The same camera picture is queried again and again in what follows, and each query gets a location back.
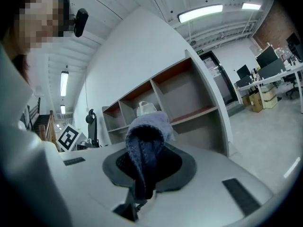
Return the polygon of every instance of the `gray cloth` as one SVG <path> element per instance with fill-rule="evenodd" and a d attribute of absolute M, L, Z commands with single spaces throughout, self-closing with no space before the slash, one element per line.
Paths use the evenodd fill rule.
<path fill-rule="evenodd" d="M 152 196 L 155 185 L 157 156 L 171 136 L 172 126 L 162 111 L 142 115 L 129 126 L 126 150 L 138 173 L 136 185 L 142 188 L 146 199 Z"/>

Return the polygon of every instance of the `exit sign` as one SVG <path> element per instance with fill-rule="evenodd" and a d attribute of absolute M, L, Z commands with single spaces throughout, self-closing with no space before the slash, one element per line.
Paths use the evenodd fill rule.
<path fill-rule="evenodd" d="M 199 55 L 199 54 L 201 54 L 201 53 L 203 53 L 204 51 L 203 50 L 199 50 L 199 51 L 197 51 L 196 53 Z"/>

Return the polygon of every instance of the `rectangular light fixture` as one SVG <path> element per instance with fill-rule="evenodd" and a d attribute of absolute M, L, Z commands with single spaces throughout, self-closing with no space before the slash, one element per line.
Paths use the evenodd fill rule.
<path fill-rule="evenodd" d="M 65 114 L 65 105 L 61 105 L 60 108 L 61 108 L 61 113 Z"/>
<path fill-rule="evenodd" d="M 184 13 L 180 13 L 178 14 L 178 19 L 180 23 L 184 23 L 194 18 L 201 17 L 207 14 L 222 12 L 222 10 L 223 10 L 223 5 L 221 4 L 211 5 L 198 9 L 192 9 Z"/>
<path fill-rule="evenodd" d="M 259 10 L 261 5 L 253 4 L 253 3 L 243 3 L 242 9 L 252 9 L 252 10 Z"/>
<path fill-rule="evenodd" d="M 61 72 L 61 82 L 60 82 L 60 96 L 66 96 L 68 71 Z"/>

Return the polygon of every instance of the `white desk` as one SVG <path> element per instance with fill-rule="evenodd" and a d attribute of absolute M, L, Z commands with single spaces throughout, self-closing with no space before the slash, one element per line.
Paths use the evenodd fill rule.
<path fill-rule="evenodd" d="M 284 72 L 276 74 L 272 77 L 269 77 L 269 78 L 266 78 L 266 79 L 263 79 L 263 80 L 259 80 L 259 81 L 254 81 L 253 83 L 251 83 L 247 86 L 239 87 L 239 88 L 237 88 L 238 94 L 239 94 L 239 91 L 247 90 L 247 89 L 250 89 L 253 86 L 256 86 L 259 89 L 260 97 L 261 97 L 262 104 L 263 104 L 263 109 L 264 109 L 265 108 L 265 103 L 264 103 L 263 94 L 262 94 L 262 91 L 261 91 L 261 85 L 262 84 L 265 85 L 265 84 L 269 84 L 269 83 L 272 83 L 272 82 L 275 82 L 275 81 L 279 81 L 279 80 L 281 80 L 282 77 L 285 77 L 285 76 L 288 76 L 288 75 L 291 75 L 291 74 L 295 74 L 295 78 L 296 78 L 297 83 L 298 83 L 299 94 L 300 94 L 301 113 L 303 114 L 303 94 L 302 94 L 301 83 L 300 83 L 300 79 L 299 79 L 299 75 L 298 75 L 298 72 L 300 72 L 301 76 L 303 78 L 302 70 L 303 70 L 303 63 L 300 63 L 297 66 L 292 66 L 289 71 L 284 71 Z"/>

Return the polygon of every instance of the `brick wall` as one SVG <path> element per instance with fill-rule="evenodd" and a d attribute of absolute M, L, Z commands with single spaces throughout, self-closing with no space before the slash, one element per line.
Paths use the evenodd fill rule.
<path fill-rule="evenodd" d="M 287 45 L 286 39 L 293 32 L 299 38 L 298 31 L 287 11 L 278 0 L 275 0 L 264 22 L 253 38 L 262 49 L 267 46 L 267 42 L 272 44 L 274 48 L 278 48 Z"/>

